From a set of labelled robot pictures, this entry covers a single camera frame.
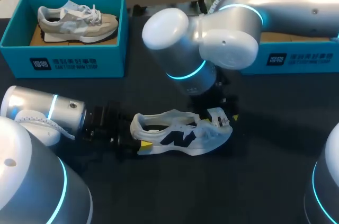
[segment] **robotic arm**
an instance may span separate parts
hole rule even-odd
[[[216,0],[208,15],[158,12],[142,38],[170,78],[189,95],[200,95],[216,80],[214,65],[239,70],[254,62],[262,32],[338,42],[338,11],[339,0]]]

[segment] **shoe upper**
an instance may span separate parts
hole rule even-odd
[[[84,37],[96,37],[114,31],[118,20],[114,15],[77,5],[68,1],[62,8],[50,9],[44,6],[38,9],[38,22],[46,33],[76,34]]]
[[[150,125],[168,127],[163,130],[143,129]],[[151,142],[155,146],[174,144],[192,149],[200,149],[211,140],[218,140],[220,137],[229,138],[232,133],[232,127],[228,122],[225,126],[217,127],[209,121],[201,120],[198,114],[178,110],[157,115],[136,114],[130,129],[135,139]]]

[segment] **shoe box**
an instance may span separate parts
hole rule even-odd
[[[118,34],[96,44],[45,43],[37,12],[60,8],[68,0],[20,0],[0,42],[16,78],[119,78],[124,76],[128,39],[126,0],[70,0],[119,18]]]
[[[338,43],[329,38],[263,33],[257,59],[241,72],[244,75],[338,73]]]

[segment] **shoe sole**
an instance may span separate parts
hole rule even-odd
[[[210,151],[213,151],[217,149],[218,147],[222,146],[228,139],[230,138],[230,135],[225,135],[222,140],[218,140],[217,144],[211,145],[210,147],[204,148],[204,149],[190,149],[186,147],[181,146],[155,146],[153,145],[149,150],[142,150],[138,152],[138,155],[152,155],[152,154],[162,154],[167,151],[181,151],[183,153],[186,153],[190,156],[196,156],[196,155],[202,155],[209,153]]]
[[[82,43],[96,43],[103,41],[104,39],[110,37],[111,35],[114,35],[115,31],[117,31],[118,28],[114,29],[113,31],[110,31],[106,34],[103,34],[101,36],[96,37],[84,37],[79,36],[75,34],[63,34],[63,33],[44,33],[44,41],[45,42],[65,42],[65,41],[80,41]]]

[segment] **white sneaker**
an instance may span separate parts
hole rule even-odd
[[[45,42],[62,42],[78,40],[93,43],[106,39],[118,28],[118,20],[114,15],[101,14],[86,5],[78,5],[68,1],[62,8],[38,9],[38,22],[44,32]]]
[[[178,110],[157,115],[136,114],[131,123],[132,137],[153,144],[150,149],[139,151],[138,154],[161,154],[178,150],[194,156],[220,147],[232,133],[225,113],[220,110],[220,115],[209,110],[212,123],[201,120],[197,114]]]

